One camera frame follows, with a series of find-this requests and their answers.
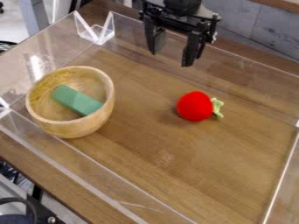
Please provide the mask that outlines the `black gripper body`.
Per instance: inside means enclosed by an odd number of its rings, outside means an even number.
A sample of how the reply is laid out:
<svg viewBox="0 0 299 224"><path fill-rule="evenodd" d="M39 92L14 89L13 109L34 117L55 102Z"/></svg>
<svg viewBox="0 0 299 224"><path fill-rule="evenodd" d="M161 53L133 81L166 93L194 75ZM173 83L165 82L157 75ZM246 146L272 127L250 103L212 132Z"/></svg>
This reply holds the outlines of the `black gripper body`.
<svg viewBox="0 0 299 224"><path fill-rule="evenodd" d="M165 29L180 33L198 30L208 37L209 43L217 40L222 17L205 6L204 1L143 1L142 19L145 15L154 18Z"/></svg>

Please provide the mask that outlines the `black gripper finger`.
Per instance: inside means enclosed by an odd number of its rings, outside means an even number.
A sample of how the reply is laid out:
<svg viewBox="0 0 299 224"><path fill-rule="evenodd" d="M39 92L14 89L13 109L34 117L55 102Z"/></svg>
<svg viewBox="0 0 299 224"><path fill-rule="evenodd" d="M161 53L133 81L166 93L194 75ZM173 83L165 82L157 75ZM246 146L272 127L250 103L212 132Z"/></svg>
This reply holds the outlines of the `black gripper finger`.
<svg viewBox="0 0 299 224"><path fill-rule="evenodd" d="M182 66L190 67L202 56L206 46L206 36L200 31L192 31L188 35L188 46L182 54Z"/></svg>
<svg viewBox="0 0 299 224"><path fill-rule="evenodd" d="M145 35L151 54L157 54L165 47L166 29L158 25L157 20L145 15Z"/></svg>

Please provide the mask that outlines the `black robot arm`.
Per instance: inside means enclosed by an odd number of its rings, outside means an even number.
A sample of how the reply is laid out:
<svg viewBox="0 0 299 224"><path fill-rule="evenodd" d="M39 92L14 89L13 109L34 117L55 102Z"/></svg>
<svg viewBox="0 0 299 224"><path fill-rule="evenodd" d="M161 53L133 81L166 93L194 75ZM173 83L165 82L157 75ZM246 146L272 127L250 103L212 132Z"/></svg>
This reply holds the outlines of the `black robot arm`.
<svg viewBox="0 0 299 224"><path fill-rule="evenodd" d="M217 41L221 15L206 8L202 0L142 0L142 3L139 18L151 54L165 47L166 31L180 32L188 36L182 66L190 67L202 57L206 44Z"/></svg>

